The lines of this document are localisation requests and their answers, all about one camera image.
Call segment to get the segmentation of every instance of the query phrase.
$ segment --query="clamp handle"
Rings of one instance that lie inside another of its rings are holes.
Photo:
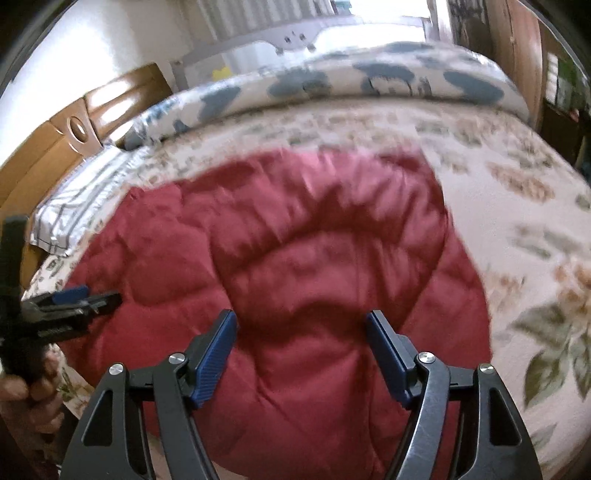
[[[390,394],[412,408],[387,480],[431,478],[450,398],[460,401],[450,480],[542,480],[525,424],[492,365],[471,371],[448,367],[429,352],[417,354],[379,310],[368,315],[366,328]]]
[[[155,367],[112,365],[86,408],[64,460],[63,480],[154,480],[142,412],[156,405],[172,480],[219,480],[190,414],[215,390],[238,324],[222,310],[207,333]]]

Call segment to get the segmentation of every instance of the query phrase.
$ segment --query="wooden cabinet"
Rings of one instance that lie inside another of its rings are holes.
[[[486,0],[493,60],[513,80],[530,109],[531,125],[541,116],[545,91],[540,22],[518,0]]]
[[[570,115],[544,102],[540,136],[567,162],[574,165],[583,141],[583,127]]]

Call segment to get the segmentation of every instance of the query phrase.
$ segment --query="blue clamp pad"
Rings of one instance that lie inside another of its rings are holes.
[[[195,408],[201,408],[213,396],[237,334],[236,314],[231,310],[222,310],[210,330],[196,337],[187,348],[188,370],[194,372],[194,389],[190,398]]]
[[[423,387],[414,362],[416,348],[408,337],[394,332],[380,310],[368,314],[366,333],[390,395],[410,410]]]
[[[89,288],[86,285],[68,288],[54,293],[51,301],[54,305],[71,305],[88,298]]]

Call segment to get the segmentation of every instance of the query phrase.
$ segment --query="metal screw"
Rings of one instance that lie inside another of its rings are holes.
[[[109,373],[111,375],[119,375],[121,372],[123,372],[123,370],[125,370],[125,367],[121,364],[115,364],[115,365],[111,365],[111,368],[109,368]]]
[[[171,356],[168,357],[169,363],[173,365],[182,364],[184,362],[185,356],[182,353],[173,353]]]
[[[435,355],[431,352],[421,352],[418,354],[418,360],[424,364],[432,364],[435,361]]]
[[[495,367],[493,367],[491,364],[480,364],[478,368],[482,373],[487,375],[495,373]]]

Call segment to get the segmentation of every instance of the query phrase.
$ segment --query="human hand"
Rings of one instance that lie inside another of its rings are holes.
[[[44,360],[45,376],[32,385],[14,375],[0,378],[2,413],[10,423],[38,433],[55,433],[61,426],[64,414],[60,412],[62,399],[57,387],[60,384],[59,360],[48,352]]]

